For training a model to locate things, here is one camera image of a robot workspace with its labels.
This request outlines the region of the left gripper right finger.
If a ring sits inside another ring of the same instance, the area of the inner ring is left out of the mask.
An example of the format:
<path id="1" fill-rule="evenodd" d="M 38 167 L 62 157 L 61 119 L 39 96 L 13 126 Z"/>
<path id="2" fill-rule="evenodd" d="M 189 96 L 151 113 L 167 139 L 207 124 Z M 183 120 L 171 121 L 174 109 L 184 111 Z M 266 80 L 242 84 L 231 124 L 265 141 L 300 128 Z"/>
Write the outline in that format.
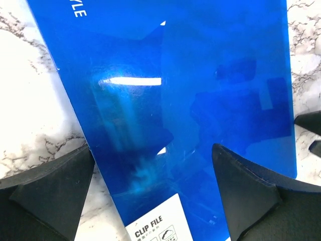
<path id="1" fill-rule="evenodd" d="M 214 144 L 213 167 L 231 240 L 320 240 L 320 186 Z"/>

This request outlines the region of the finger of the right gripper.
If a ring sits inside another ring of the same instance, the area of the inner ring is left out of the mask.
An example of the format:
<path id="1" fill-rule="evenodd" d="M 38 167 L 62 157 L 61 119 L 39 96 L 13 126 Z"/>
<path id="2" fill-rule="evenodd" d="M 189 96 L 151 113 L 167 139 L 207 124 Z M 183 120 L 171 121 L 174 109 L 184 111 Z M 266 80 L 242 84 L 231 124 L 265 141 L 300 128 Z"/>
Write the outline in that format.
<path id="1" fill-rule="evenodd" d="M 294 123 L 314 134 L 321 135 L 321 111 L 314 111 L 298 115 Z"/>
<path id="2" fill-rule="evenodd" d="M 312 154 L 321 157 L 321 140 L 313 141 L 308 149 Z"/>

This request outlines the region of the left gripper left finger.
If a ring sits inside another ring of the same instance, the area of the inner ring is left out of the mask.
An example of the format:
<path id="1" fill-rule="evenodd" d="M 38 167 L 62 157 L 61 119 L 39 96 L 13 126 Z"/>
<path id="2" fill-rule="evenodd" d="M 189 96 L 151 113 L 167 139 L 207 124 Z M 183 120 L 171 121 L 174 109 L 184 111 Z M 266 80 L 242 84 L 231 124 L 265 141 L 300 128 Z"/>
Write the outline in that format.
<path id="1" fill-rule="evenodd" d="M 74 240 L 94 165 L 84 145 L 1 179 L 1 240 Z"/>

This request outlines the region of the blue clip file folder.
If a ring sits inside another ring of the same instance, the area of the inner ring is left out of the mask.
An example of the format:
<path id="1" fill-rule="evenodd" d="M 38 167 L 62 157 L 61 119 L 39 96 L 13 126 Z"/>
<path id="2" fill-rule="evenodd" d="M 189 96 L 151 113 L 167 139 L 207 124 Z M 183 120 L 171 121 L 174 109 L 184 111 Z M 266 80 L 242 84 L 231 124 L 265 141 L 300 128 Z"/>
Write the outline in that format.
<path id="1" fill-rule="evenodd" d="M 296 176 L 286 1 L 28 1 L 125 225 L 178 194 L 226 240 L 212 146 Z"/>

